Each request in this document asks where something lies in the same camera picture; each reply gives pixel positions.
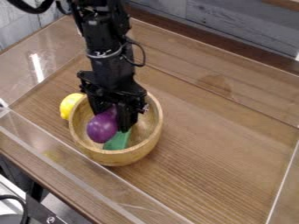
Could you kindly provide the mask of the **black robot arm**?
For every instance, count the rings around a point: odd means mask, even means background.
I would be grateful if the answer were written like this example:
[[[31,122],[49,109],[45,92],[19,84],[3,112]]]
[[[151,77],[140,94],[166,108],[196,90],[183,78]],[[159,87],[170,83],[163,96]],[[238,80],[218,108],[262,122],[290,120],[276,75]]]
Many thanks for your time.
[[[97,115],[111,106],[116,108],[117,130],[125,132],[147,110],[147,90],[135,80],[133,47],[127,36],[129,15],[120,0],[67,0],[79,34],[85,40],[85,55],[91,69],[77,72],[80,91],[88,97]]]

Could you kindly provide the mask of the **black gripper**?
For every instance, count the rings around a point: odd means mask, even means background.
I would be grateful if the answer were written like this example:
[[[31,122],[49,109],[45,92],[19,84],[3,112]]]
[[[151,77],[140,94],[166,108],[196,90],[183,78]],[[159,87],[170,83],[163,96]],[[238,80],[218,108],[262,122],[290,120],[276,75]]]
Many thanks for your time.
[[[108,88],[99,82],[99,76],[92,71],[79,71],[80,91],[88,96],[93,115],[101,114],[116,104],[117,129],[125,133],[137,122],[137,113],[145,112],[145,89],[133,78],[121,80],[115,87]]]

